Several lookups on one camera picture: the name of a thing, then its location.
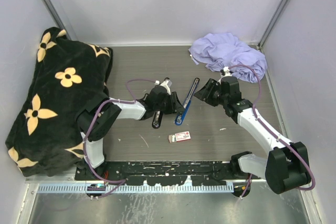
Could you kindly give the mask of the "blue stapler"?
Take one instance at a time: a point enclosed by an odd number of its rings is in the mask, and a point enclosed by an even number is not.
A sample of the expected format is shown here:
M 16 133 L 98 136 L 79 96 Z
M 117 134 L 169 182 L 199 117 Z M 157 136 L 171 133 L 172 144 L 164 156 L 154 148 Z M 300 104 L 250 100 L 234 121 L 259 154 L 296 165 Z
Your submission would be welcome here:
M 181 114 L 181 115 L 178 115 L 174 121 L 175 125 L 177 126 L 180 126 L 182 125 L 185 117 L 186 117 L 186 114 L 188 112 L 188 109 L 190 107 L 190 104 L 191 104 L 191 100 L 192 100 L 192 97 L 194 95 L 194 93 L 196 92 L 196 89 L 198 87 L 198 84 L 199 84 L 199 81 L 200 79 L 199 78 L 195 78 L 193 83 L 192 83 L 192 86 L 184 100 L 184 103 L 183 103 L 183 108 L 184 108 L 184 112 Z

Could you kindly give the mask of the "black stapler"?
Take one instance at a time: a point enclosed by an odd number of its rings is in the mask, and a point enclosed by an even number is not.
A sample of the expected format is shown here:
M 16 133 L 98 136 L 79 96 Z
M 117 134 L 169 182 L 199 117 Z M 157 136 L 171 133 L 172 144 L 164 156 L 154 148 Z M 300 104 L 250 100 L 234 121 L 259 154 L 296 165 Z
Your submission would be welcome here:
M 162 122 L 163 113 L 161 111 L 156 111 L 153 116 L 152 127 L 154 129 L 159 129 Z

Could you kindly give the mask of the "red white staple box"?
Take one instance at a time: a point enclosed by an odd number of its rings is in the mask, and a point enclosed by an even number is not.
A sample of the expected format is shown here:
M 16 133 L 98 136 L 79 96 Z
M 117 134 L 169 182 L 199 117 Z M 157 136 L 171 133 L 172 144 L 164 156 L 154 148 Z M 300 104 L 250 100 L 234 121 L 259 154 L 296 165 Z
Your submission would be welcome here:
M 191 136 L 189 131 L 184 131 L 169 135 L 168 139 L 170 143 L 178 143 L 190 140 Z

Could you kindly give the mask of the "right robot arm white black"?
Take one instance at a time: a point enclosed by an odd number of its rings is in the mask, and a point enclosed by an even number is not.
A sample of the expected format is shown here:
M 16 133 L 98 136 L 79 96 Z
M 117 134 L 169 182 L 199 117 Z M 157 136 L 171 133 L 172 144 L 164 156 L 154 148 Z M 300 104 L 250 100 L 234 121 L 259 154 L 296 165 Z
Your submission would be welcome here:
M 233 177 L 241 179 L 248 173 L 253 174 L 266 180 L 276 194 L 307 189 L 307 185 L 313 183 L 306 146 L 292 142 L 266 122 L 255 106 L 242 97 L 237 78 L 209 79 L 194 95 L 211 106 L 221 105 L 226 115 L 244 128 L 268 155 L 261 158 L 244 152 L 232 156 Z

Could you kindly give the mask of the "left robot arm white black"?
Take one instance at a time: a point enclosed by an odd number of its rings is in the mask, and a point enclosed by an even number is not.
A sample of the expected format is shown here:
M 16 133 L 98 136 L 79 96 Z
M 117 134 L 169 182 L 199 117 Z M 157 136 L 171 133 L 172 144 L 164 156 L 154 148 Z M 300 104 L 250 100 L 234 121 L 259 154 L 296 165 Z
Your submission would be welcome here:
M 161 85 L 135 101 L 117 100 L 103 93 L 97 94 L 75 116 L 75 122 L 85 142 L 87 175 L 93 180 L 99 180 L 104 176 L 103 138 L 116 120 L 146 120 L 156 112 L 160 112 L 161 115 L 182 115 L 184 111 L 185 108 L 179 101 L 177 93 Z

